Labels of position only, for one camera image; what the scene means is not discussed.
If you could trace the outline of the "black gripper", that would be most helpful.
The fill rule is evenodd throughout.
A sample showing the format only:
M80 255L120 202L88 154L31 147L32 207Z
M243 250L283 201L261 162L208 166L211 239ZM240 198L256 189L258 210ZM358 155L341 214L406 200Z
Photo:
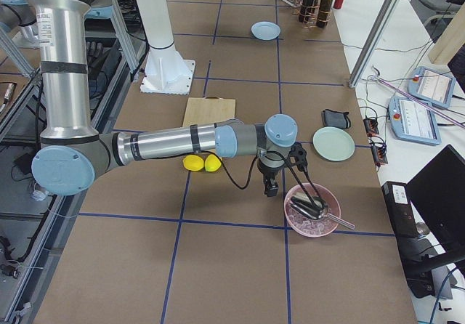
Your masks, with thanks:
M271 168L266 166L262 162L257 164L258 170L262 173L263 184L264 184L264 194L268 197L275 197L279 191L279 185L276 181L276 176L280 172L279 168Z

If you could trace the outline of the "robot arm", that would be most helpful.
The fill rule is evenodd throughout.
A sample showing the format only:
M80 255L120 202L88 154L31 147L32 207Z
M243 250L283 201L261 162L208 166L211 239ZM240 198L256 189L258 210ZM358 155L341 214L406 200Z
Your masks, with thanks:
M287 115L263 124L232 119L139 134L99 133L90 121L84 19L104 0L28 0L36 11L47 126L32 162L34 179L56 195L87 190L110 170L134 161L213 150L220 158L252 155L264 192L278 192L276 176L289 165L297 124Z

